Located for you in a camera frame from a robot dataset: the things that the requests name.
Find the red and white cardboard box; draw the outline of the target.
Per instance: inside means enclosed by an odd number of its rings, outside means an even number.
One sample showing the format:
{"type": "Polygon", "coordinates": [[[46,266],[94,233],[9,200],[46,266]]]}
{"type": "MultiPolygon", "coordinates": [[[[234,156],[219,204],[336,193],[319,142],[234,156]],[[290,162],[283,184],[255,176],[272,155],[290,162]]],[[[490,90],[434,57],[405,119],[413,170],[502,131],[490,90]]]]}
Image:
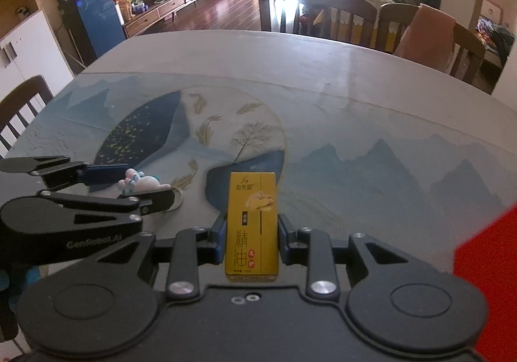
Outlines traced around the red and white cardboard box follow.
{"type": "Polygon", "coordinates": [[[488,317],[476,344],[487,361],[516,360],[516,208],[458,246],[453,273],[485,296],[488,317]]]}

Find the dark chair at left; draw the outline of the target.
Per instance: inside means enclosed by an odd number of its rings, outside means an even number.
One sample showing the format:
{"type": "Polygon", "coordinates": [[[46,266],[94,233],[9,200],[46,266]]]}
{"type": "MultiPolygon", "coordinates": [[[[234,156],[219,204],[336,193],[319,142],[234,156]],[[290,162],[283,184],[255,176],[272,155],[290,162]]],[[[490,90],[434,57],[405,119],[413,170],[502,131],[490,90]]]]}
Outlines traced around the dark chair at left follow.
{"type": "Polygon", "coordinates": [[[45,78],[37,75],[20,84],[1,101],[1,158],[13,145],[11,137],[17,141],[21,135],[13,122],[18,122],[23,129],[30,124],[22,111],[27,109],[35,118],[52,99],[53,94],[45,78]]]}

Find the dark wooden chair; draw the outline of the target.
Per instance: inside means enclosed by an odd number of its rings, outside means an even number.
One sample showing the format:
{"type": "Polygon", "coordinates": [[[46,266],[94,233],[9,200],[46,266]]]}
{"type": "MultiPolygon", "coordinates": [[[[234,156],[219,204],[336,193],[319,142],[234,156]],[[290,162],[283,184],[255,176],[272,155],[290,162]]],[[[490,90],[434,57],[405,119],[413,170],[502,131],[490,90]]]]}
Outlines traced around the dark wooden chair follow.
{"type": "Polygon", "coordinates": [[[376,8],[367,0],[258,0],[262,31],[357,46],[373,42],[376,8]]]}

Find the blue water dispenser cabinet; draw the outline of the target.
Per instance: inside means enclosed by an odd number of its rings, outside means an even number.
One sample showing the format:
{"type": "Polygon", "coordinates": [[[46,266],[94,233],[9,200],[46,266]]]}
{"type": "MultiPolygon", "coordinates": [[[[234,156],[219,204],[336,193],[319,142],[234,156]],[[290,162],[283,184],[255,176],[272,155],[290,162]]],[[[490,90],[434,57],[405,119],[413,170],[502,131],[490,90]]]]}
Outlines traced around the blue water dispenser cabinet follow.
{"type": "Polygon", "coordinates": [[[58,10],[85,66],[122,43],[125,34],[113,0],[57,0],[58,10]]]}

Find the pink towel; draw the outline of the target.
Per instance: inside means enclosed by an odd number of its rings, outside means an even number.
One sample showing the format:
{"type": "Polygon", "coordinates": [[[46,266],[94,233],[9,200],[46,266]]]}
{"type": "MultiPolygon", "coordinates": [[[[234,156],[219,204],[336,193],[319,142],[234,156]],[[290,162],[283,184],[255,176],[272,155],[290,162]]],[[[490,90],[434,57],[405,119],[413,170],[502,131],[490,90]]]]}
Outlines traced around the pink towel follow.
{"type": "Polygon", "coordinates": [[[453,47],[456,19],[421,4],[394,55],[445,73],[453,47]]]}

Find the wooden chair with pink towel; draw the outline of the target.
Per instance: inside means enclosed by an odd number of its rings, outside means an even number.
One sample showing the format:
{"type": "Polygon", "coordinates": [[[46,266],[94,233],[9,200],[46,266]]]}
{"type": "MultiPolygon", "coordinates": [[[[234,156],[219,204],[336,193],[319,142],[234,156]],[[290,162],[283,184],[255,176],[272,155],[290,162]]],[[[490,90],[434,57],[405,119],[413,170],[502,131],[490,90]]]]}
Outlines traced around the wooden chair with pink towel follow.
{"type": "Polygon", "coordinates": [[[485,57],[485,46],[473,32],[426,4],[382,5],[375,49],[468,84],[474,81],[485,57]]]}

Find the small white rabbit toy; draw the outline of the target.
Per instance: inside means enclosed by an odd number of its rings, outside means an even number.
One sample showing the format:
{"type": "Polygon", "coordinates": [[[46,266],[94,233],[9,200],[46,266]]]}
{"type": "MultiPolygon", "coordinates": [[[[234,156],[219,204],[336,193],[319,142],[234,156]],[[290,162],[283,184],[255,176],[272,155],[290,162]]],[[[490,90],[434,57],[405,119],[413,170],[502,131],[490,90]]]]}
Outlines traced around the small white rabbit toy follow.
{"type": "Polygon", "coordinates": [[[135,196],[145,192],[169,191],[172,186],[169,183],[161,183],[154,176],[129,168],[123,178],[117,182],[117,188],[123,195],[135,196]]]}

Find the painted landscape table mat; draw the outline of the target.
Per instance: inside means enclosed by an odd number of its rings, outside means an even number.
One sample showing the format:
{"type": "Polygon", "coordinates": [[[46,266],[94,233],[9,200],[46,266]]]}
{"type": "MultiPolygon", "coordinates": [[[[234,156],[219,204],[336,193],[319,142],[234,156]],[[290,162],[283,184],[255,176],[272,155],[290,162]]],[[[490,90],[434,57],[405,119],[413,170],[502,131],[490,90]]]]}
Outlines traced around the painted landscape table mat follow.
{"type": "Polygon", "coordinates": [[[183,74],[77,78],[14,157],[126,163],[183,192],[146,229],[209,225],[233,172],[276,175],[279,212],[334,238],[362,232],[447,270],[454,247],[516,201],[516,157],[428,120],[342,94],[183,74]]]}

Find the yellow essential oil box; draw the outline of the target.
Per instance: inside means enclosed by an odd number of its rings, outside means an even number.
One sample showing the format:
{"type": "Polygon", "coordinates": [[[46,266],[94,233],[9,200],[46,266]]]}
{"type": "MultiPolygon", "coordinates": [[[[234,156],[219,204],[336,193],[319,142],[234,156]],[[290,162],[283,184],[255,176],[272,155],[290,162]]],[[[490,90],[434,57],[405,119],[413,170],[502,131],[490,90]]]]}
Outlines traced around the yellow essential oil box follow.
{"type": "Polygon", "coordinates": [[[274,281],[280,266],[275,174],[231,173],[228,205],[227,277],[239,283],[274,281]]]}

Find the white cupboard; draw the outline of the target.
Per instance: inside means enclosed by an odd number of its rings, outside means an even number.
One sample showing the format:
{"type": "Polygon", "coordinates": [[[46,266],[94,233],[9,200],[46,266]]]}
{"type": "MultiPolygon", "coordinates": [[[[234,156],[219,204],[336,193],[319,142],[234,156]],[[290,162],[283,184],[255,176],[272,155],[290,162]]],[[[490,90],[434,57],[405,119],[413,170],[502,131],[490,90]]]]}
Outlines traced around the white cupboard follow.
{"type": "Polygon", "coordinates": [[[42,76],[53,95],[74,78],[43,10],[1,39],[1,99],[34,76],[42,76]]]}

